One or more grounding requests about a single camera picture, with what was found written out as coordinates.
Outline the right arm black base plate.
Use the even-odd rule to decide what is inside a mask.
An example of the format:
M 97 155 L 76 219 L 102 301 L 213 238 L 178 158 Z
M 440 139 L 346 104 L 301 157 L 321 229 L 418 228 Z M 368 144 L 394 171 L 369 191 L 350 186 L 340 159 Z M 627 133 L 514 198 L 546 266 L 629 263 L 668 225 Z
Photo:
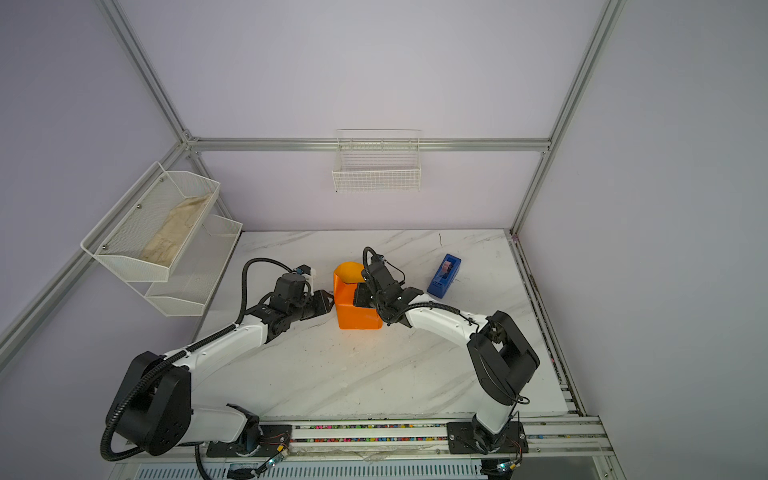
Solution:
M 478 422 L 449 422 L 446 426 L 451 454 L 526 454 L 529 452 L 523 424 L 510 420 L 498 433 Z

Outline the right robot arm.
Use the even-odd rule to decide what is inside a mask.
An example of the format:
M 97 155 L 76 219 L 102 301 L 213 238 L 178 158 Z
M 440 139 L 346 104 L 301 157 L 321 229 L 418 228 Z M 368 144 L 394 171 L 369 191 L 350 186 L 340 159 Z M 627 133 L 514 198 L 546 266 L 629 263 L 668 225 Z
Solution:
M 424 330 L 467 349 L 484 391 L 470 422 L 473 449 L 483 454 L 499 451 L 509 438 L 514 409 L 526 402 L 522 390 L 540 366 L 537 353 L 507 313 L 483 316 L 440 303 L 394 279 L 389 267 L 373 248 L 363 249 L 361 275 L 374 310 L 387 325 Z

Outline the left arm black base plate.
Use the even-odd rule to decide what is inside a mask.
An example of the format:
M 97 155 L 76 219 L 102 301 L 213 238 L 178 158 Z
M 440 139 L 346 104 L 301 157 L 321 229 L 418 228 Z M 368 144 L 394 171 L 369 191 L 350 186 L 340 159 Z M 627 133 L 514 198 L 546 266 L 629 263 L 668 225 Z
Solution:
M 268 458 L 287 448 L 292 437 L 290 424 L 260 424 L 247 427 L 238 439 L 230 443 L 212 442 L 206 450 L 209 458 Z

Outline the dark navy gift box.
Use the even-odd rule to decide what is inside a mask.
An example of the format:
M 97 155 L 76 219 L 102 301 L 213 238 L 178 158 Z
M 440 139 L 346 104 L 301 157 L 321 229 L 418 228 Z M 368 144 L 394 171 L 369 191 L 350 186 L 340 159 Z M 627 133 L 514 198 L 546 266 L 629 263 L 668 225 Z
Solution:
M 375 295 L 366 283 L 359 283 L 353 295 L 353 306 L 356 308 L 375 308 Z

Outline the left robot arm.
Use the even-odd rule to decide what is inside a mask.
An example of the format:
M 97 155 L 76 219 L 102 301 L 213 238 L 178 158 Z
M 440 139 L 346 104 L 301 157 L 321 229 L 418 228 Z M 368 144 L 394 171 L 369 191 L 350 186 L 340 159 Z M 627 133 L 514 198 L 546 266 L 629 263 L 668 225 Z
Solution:
M 256 304 L 242 303 L 236 320 L 164 355 L 144 352 L 130 363 L 106 415 L 100 454 L 120 461 L 140 453 L 163 455 L 178 445 L 219 442 L 247 456 L 264 433 L 257 414 L 232 402 L 204 406 L 194 399 L 212 374 L 287 332 L 295 322 L 332 311 L 326 290 L 315 290 L 301 272 L 280 276 Z

